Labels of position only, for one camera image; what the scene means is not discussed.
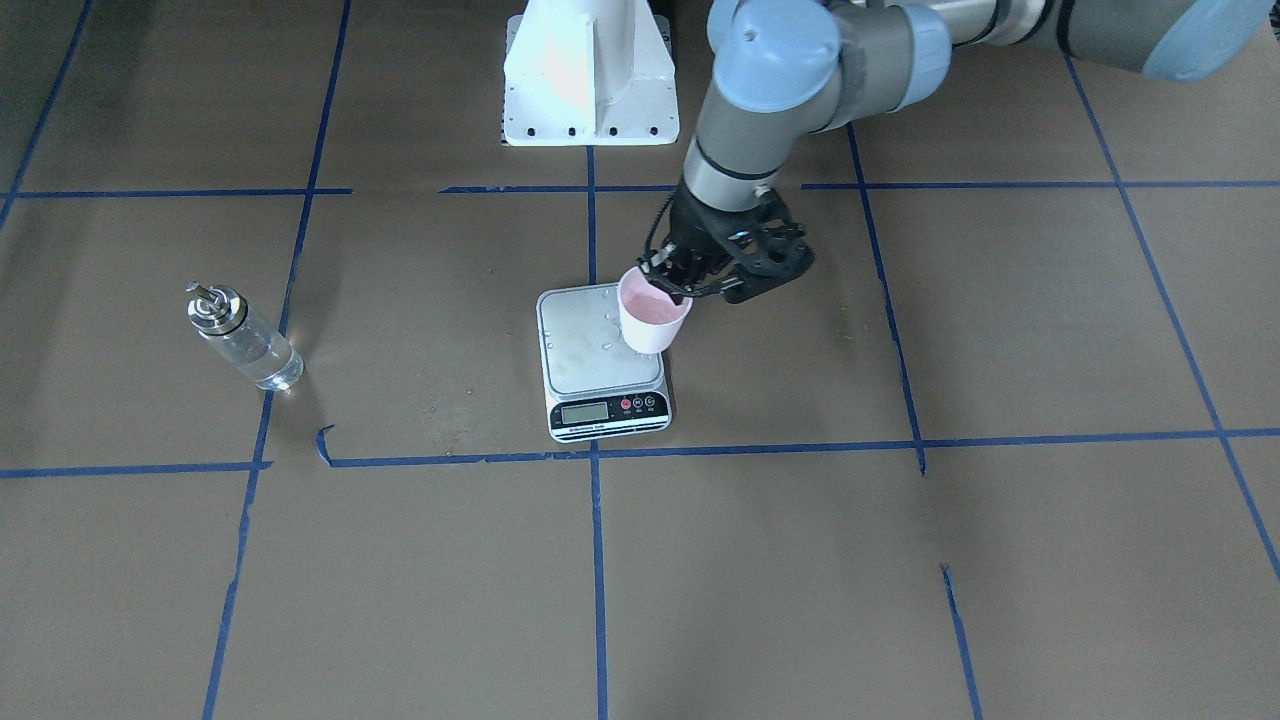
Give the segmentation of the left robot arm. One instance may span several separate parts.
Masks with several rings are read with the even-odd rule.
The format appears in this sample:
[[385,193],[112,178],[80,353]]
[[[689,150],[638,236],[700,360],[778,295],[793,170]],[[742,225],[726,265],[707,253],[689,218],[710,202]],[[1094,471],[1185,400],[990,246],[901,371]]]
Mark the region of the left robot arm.
[[637,272],[659,300],[741,304],[814,263],[776,178],[794,145],[900,111],[945,82],[954,51],[979,44],[1056,50],[1152,79],[1222,68],[1263,23],[1267,1],[717,1],[712,78],[662,241]]

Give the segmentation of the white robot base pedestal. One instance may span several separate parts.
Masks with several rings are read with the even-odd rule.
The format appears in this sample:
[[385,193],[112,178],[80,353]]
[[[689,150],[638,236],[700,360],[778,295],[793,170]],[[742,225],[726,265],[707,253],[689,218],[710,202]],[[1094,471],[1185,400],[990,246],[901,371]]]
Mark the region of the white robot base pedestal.
[[648,1],[530,1],[506,22],[502,138],[516,147],[680,137],[669,22]]

